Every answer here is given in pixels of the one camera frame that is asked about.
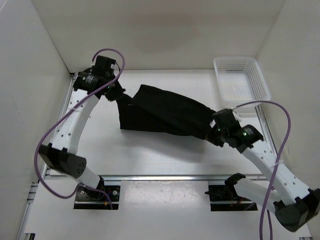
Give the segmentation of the black shorts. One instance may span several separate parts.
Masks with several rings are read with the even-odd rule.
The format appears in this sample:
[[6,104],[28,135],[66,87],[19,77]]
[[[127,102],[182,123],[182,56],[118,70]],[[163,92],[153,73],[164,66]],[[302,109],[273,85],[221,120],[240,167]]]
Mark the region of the black shorts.
[[122,130],[168,133],[205,139],[215,110],[171,91],[142,84],[134,97],[116,101]]

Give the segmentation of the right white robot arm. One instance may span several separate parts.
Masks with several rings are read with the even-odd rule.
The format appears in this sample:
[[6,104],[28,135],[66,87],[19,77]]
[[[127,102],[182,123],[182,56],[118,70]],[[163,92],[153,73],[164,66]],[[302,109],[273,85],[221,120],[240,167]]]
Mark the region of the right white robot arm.
[[224,182],[222,195],[230,200],[247,198],[265,206],[288,231],[296,232],[320,212],[320,190],[299,180],[275,155],[260,132],[252,125],[237,129],[234,135],[214,126],[206,140],[216,146],[225,143],[236,148],[269,180],[275,192],[266,197],[267,188],[235,173]]

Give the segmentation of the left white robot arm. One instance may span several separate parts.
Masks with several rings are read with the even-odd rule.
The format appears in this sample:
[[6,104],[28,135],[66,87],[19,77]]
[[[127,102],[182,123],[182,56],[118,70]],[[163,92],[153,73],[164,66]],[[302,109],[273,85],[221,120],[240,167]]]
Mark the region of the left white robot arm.
[[111,89],[118,82],[118,75],[110,79],[97,77],[90,72],[79,72],[72,87],[67,112],[41,138],[34,154],[34,168],[38,177],[38,156],[48,167],[73,178],[87,189],[93,200],[100,200],[105,194],[103,179],[87,167],[87,160],[78,156],[78,145],[90,118],[90,114],[101,98],[101,93]]

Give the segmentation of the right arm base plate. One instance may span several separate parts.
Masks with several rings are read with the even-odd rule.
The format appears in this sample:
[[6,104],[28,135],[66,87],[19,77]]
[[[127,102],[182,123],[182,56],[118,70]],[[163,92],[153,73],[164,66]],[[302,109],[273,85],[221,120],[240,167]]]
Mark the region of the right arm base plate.
[[248,198],[233,196],[228,192],[225,185],[209,185],[210,211],[211,212],[242,212],[242,211],[257,211],[257,204]]

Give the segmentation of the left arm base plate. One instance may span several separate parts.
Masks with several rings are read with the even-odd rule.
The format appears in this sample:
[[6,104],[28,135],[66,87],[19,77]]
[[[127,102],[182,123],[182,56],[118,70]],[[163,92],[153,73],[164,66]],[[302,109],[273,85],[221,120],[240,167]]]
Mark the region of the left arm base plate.
[[121,193],[120,185],[105,185],[104,192],[108,198],[100,192],[90,191],[80,186],[75,194],[73,208],[76,210],[118,210]]

